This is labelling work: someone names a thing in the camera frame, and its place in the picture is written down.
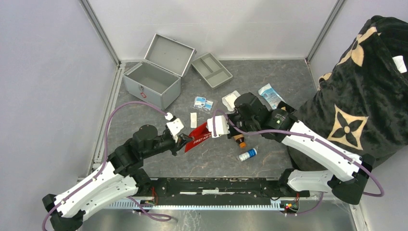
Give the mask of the red first aid pouch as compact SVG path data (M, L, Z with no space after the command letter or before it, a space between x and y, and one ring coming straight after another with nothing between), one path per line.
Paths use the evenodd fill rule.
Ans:
M196 129L194 129L189 137L192 138L192 141L188 142L185 146L184 152L188 152L192 148L196 147L200 143L212 137L212 133L208 130L207 122L201 124Z

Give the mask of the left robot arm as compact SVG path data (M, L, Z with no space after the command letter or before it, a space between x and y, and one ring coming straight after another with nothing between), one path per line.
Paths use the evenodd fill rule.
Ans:
M143 161L170 151L174 156L192 138L181 133L173 136L169 128L161 135L153 125L144 125L132 138L107 156L104 164L66 192L48 194L42 201L56 231L76 231L93 214L128 196L146 196L152 180L142 169Z

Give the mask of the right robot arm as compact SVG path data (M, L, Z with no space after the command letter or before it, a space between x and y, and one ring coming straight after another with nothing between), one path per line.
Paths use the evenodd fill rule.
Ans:
M269 110L252 93L234 100L234 112L221 117L220 134L229 137L240 134L260 134L300 151L325 167L322 171L286 169L278 183L283 196L295 192L316 191L332 193L343 202L357 205L366 194L365 187L375 159L369 154L351 153L315 133L291 112L293 109L280 102Z

